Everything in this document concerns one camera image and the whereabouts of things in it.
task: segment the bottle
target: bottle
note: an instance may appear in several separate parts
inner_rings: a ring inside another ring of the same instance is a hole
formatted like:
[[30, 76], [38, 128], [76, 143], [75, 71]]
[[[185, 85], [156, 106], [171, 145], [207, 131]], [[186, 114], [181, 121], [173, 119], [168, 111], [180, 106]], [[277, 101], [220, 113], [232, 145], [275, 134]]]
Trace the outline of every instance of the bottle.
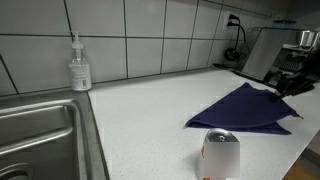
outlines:
[[87, 91], [91, 89], [90, 65], [84, 59], [82, 54], [83, 44], [79, 41], [79, 33], [75, 32], [75, 40], [72, 48], [75, 51], [74, 58], [69, 63], [71, 70], [72, 89], [75, 91]]

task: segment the white countertop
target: white countertop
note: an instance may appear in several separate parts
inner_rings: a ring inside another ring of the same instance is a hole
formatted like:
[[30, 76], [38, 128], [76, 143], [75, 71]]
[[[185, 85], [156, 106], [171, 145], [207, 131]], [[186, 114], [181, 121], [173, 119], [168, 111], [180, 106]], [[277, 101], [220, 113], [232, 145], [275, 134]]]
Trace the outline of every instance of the white countertop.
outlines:
[[[274, 91], [223, 70], [94, 86], [89, 95], [111, 180], [196, 180], [196, 160], [208, 129], [184, 125], [244, 82]], [[319, 88], [285, 101], [305, 118], [279, 121], [292, 135], [232, 132], [241, 145], [240, 179], [281, 179], [319, 130]]]

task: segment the folded napkin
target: folded napkin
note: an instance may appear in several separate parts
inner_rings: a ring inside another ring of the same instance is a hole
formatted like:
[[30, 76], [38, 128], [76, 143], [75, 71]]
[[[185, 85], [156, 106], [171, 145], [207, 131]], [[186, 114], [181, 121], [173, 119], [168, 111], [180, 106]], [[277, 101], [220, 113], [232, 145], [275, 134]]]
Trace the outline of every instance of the folded napkin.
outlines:
[[187, 127], [223, 128], [231, 131], [291, 134], [277, 121], [289, 115], [299, 116], [283, 100], [271, 102], [269, 90], [258, 90], [244, 83], [217, 103], [194, 116]]

